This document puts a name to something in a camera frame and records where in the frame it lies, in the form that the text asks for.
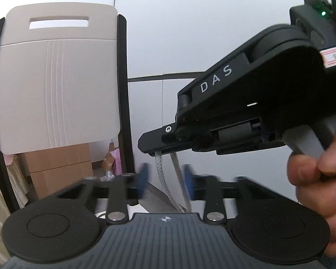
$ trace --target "gray plastic base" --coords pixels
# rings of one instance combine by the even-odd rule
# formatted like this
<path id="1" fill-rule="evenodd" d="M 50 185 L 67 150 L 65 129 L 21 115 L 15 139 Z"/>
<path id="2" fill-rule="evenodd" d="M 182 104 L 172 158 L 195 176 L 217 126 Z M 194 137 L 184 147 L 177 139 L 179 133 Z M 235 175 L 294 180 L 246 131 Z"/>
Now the gray plastic base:
<path id="1" fill-rule="evenodd" d="M 282 266 L 257 260 L 240 250 L 222 226 L 203 223 L 198 214 L 136 213 L 110 226 L 90 250 L 56 264 L 11 258 L 3 269 L 324 269 L 317 260 Z"/>

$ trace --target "label sticker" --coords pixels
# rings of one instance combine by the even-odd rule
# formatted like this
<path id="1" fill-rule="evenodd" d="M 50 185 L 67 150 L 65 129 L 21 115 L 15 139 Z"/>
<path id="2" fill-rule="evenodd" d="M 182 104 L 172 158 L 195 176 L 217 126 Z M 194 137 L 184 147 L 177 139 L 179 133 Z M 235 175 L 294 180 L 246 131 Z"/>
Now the label sticker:
<path id="1" fill-rule="evenodd" d="M 320 51 L 323 57 L 323 64 L 325 68 L 330 68 L 336 65 L 336 47 L 328 48 Z"/>

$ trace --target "silver screw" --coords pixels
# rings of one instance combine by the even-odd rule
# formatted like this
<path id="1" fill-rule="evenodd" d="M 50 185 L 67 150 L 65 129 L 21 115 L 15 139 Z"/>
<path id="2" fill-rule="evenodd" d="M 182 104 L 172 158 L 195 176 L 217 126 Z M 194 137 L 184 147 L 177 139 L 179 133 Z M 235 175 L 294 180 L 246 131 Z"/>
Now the silver screw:
<path id="1" fill-rule="evenodd" d="M 207 214 L 207 219 L 210 221 L 221 221 L 224 218 L 224 214 L 214 211 Z"/>
<path id="2" fill-rule="evenodd" d="M 114 211 L 109 213 L 107 217 L 112 221 L 121 221 L 126 217 L 126 215 L 123 212 Z"/>

